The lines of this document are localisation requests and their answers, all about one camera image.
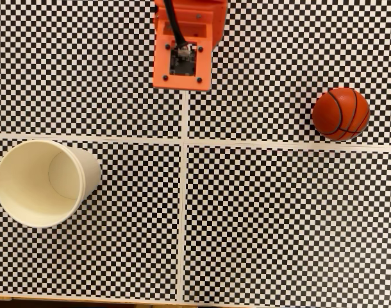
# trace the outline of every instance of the basketball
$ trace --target basketball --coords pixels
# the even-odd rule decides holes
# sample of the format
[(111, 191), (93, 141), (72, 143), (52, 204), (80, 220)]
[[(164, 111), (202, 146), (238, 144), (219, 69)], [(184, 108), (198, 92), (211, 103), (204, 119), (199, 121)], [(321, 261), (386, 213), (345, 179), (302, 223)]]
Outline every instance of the basketball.
[(312, 120), (325, 138), (345, 141), (366, 129), (369, 115), (369, 104), (361, 94), (353, 89), (338, 88), (318, 99), (312, 111)]

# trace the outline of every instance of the checkerboard mat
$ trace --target checkerboard mat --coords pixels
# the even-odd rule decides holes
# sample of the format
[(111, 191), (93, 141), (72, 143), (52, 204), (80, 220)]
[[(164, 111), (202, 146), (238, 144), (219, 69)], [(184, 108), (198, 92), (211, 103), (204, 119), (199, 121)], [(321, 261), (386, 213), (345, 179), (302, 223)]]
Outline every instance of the checkerboard mat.
[(151, 81), (153, 1), (5, 2), (0, 132), (179, 137), (182, 95)]
[(53, 228), (0, 206), (0, 293), (175, 300), (180, 146), (61, 143), (93, 153), (102, 182)]
[(391, 154), (190, 147), (185, 300), (391, 307)]
[(371, 111), (351, 143), (391, 144), (391, 1), (324, 3), (229, 0), (212, 90), (190, 96), (189, 136), (324, 142), (312, 108), (351, 87)]

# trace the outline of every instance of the cup rim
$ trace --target cup rim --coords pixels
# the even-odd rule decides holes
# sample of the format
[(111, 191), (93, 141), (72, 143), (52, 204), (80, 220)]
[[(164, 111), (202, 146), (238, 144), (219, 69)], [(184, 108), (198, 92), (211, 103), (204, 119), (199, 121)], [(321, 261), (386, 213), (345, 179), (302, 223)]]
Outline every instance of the cup rim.
[(77, 159), (77, 156), (75, 156), (75, 154), (68, 149), (68, 147), (64, 146), (63, 144), (60, 144), (58, 142), (55, 142), (55, 141), (50, 141), (50, 140), (30, 140), (30, 141), (24, 141), (16, 146), (14, 146), (12, 149), (10, 149), (8, 151), (8, 153), (1, 159), (0, 161), (0, 166), (2, 165), (3, 161), (6, 159), (6, 157), (8, 155), (10, 155), (15, 149), (17, 149), (18, 147), (21, 147), (21, 146), (25, 146), (25, 145), (28, 145), (28, 144), (31, 144), (31, 143), (48, 143), (48, 144), (51, 144), (57, 148), (59, 148), (60, 150), (62, 150), (64, 153), (66, 153), (66, 155), (72, 160), (74, 166), (76, 167), (76, 170), (78, 172), (78, 176), (79, 176), (79, 194), (78, 194), (78, 197), (76, 199), (76, 201), (74, 202), (74, 205), (73, 207), (71, 208), (71, 210), (67, 213), (67, 215), (65, 215), (63, 218), (60, 218), (58, 221), (55, 221), (54, 223), (50, 223), (50, 224), (46, 224), (46, 225), (34, 225), (32, 223), (29, 223), (21, 218), (18, 218), (16, 215), (12, 215), (12, 213), (7, 210), (4, 206), (3, 206), (3, 203), (2, 201), (0, 200), (0, 204), (2, 206), (2, 208), (6, 211), (6, 213), (8, 213), (8, 215), (13, 218), (15, 221), (17, 221), (18, 223), (21, 223), (22, 225), (25, 225), (27, 227), (31, 227), (31, 228), (50, 228), (50, 227), (53, 227), (53, 226), (56, 226), (56, 225), (59, 225), (60, 223), (63, 223), (66, 219), (68, 219), (69, 217), (71, 217), (74, 212), (78, 209), (78, 207), (80, 206), (80, 203), (82, 202), (83, 200), (83, 197), (85, 195), (85, 191), (86, 191), (86, 178), (85, 178), (85, 173), (83, 171), (83, 167), (81, 166), (81, 163), (80, 161)]

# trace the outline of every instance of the paper cup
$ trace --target paper cup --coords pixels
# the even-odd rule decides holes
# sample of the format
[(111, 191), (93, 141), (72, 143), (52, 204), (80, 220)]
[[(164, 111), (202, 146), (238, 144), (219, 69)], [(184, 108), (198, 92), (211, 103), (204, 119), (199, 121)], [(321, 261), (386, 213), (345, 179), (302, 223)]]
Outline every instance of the paper cup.
[(19, 223), (48, 228), (69, 218), (100, 178), (93, 154), (53, 141), (27, 141), (0, 162), (0, 203)]

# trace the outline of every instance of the circuit board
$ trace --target circuit board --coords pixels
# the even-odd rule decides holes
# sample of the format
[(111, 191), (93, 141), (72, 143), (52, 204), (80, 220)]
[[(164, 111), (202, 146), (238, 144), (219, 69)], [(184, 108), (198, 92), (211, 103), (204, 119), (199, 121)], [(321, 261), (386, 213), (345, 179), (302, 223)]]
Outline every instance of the circuit board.
[(197, 63), (197, 45), (189, 44), (183, 48), (172, 48), (170, 56), (170, 74), (195, 76)]

